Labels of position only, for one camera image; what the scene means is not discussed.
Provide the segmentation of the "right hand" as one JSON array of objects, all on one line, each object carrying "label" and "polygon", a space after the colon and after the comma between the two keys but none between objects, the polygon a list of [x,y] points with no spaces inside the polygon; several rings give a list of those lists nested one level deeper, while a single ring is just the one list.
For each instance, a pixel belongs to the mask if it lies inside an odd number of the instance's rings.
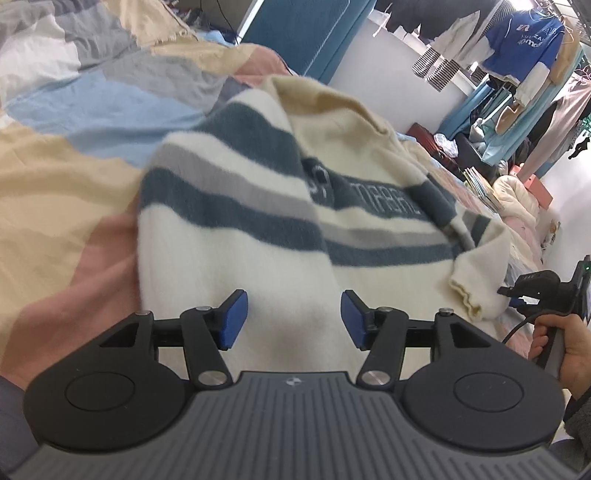
[{"label": "right hand", "polygon": [[590,330],[576,314],[559,316],[545,314],[535,321],[533,341],[528,355],[536,359],[549,343],[551,328],[561,330],[564,335],[564,357],[559,380],[573,399],[579,400],[590,388]]}]

